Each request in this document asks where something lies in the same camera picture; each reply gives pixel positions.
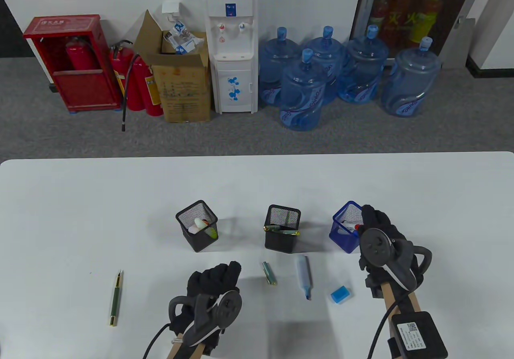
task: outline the red cabinet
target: red cabinet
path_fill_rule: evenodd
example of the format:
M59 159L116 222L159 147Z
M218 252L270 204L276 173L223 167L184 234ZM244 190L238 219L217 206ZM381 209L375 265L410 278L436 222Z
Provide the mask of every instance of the red cabinet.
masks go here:
M122 95L109 61L99 15L34 18L24 33L32 39L53 83L71 113L121 108ZM79 42L94 56L92 69L75 69L66 46Z

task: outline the pen holder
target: pen holder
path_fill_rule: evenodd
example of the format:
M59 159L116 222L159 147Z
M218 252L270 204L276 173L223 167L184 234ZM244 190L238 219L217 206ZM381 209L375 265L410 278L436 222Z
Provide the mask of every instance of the pen holder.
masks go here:
M346 253L352 253L359 245L359 234L356 230L346 228L342 223L348 221L353 224L362 224L362 208L354 201L348 201L332 217L332 229L329 237Z
M264 225L281 225L285 229L298 230L301 212L286 206L270 205ZM264 247L274 251L292 253L298 236L283 235L275 232L265 232Z
M195 252L201 251L218 239L218 228L216 225L218 218L203 200L196 201L194 204L181 210L175 218L182 228L184 237ZM195 224L195 218L206 220L209 225L200 232L192 234L188 229Z

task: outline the qr code label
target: qr code label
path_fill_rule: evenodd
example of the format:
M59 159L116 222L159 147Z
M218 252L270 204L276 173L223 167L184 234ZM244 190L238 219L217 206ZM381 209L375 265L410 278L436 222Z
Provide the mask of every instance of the qr code label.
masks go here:
M407 351L423 350L426 348L416 323L398 324L397 328Z

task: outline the cardboard box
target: cardboard box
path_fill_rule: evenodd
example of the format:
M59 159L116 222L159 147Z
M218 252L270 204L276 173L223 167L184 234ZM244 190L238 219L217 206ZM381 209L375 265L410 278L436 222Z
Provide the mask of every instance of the cardboard box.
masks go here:
M147 11L134 48L152 67L167 122L206 122L211 119L211 74L206 33L193 32L205 42L195 54L177 55L158 23Z

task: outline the red fire extinguisher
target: red fire extinguisher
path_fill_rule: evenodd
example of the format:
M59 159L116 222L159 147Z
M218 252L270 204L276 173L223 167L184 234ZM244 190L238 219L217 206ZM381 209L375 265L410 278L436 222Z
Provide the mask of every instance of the red fire extinguisher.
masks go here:
M66 43L66 52L75 70L99 69L97 58L89 42L74 37Z
M123 43L132 44L128 40L119 41L110 48L109 59L124 96L125 91L127 91L127 108L132 111L140 111L145 108L145 105L143 104L139 88L136 84L133 84L130 88L126 85L127 74L129 73L131 62L134 60L135 53L132 49L123 47Z
M143 58L138 57L134 61L132 70L134 71L134 76L147 114L153 117L163 115L159 90L157 89L155 78L150 67L147 66Z

